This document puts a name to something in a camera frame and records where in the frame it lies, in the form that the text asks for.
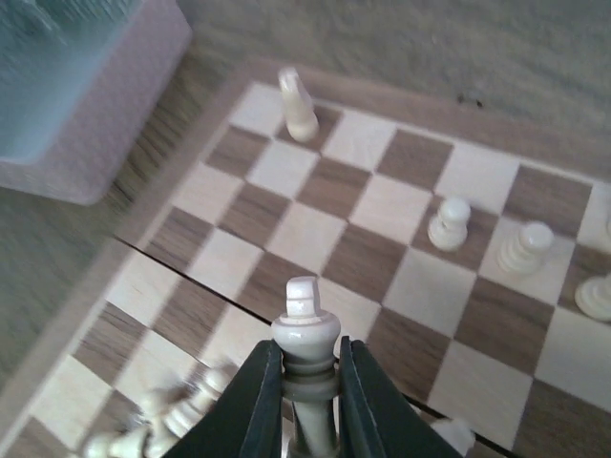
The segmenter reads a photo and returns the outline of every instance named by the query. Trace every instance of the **light square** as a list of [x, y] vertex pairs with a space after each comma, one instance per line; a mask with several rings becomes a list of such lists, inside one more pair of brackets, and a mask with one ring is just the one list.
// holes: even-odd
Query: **light square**
[[239, 178], [198, 162], [174, 197], [174, 204], [180, 210], [216, 224], [241, 187]]
[[187, 269], [187, 275], [229, 299], [236, 299], [263, 250], [215, 229]]
[[535, 377], [611, 412], [611, 327], [559, 307]]
[[514, 234], [519, 229], [520, 224], [504, 217], [498, 220], [479, 267], [479, 274], [526, 296], [556, 305], [566, 277], [566, 271], [571, 263], [575, 243], [562, 236], [555, 236], [552, 248], [537, 272], [525, 276], [505, 273], [499, 267], [496, 256], [503, 241]]
[[229, 122], [256, 134], [273, 136], [284, 120], [280, 90], [260, 83], [250, 86]]
[[474, 286], [476, 274], [464, 267], [409, 249], [384, 306], [453, 337]]
[[342, 324], [342, 333], [335, 343], [335, 355], [340, 354], [340, 341], [343, 336], [366, 342], [380, 312], [380, 304], [327, 279], [319, 279], [318, 287], [321, 306], [335, 314]]
[[271, 141], [246, 179], [272, 193], [295, 198], [318, 155], [283, 141]]
[[582, 245], [611, 254], [609, 221], [611, 221], [611, 185], [595, 183], [585, 207], [577, 241]]
[[320, 273], [346, 222], [293, 202], [267, 249], [314, 273]]
[[404, 244], [418, 229], [432, 194], [407, 183], [376, 175], [357, 203], [350, 222]]
[[322, 153], [371, 172], [382, 160], [395, 132], [395, 124], [386, 119], [346, 111]]
[[111, 387], [73, 357], [46, 382], [32, 416], [67, 448], [76, 448], [106, 403]]
[[214, 334], [201, 352], [200, 360], [207, 365], [230, 360], [240, 366], [260, 341], [271, 339], [271, 327], [227, 305]]
[[500, 214], [518, 167], [516, 158], [457, 142], [435, 193], [465, 198], [477, 208]]
[[452, 342], [427, 404], [511, 449], [533, 379]]
[[197, 360], [150, 330], [117, 378], [116, 389], [138, 404], [152, 388], [171, 388], [182, 383]]
[[133, 252], [106, 300], [145, 325], [155, 321], [180, 276], [154, 260]]

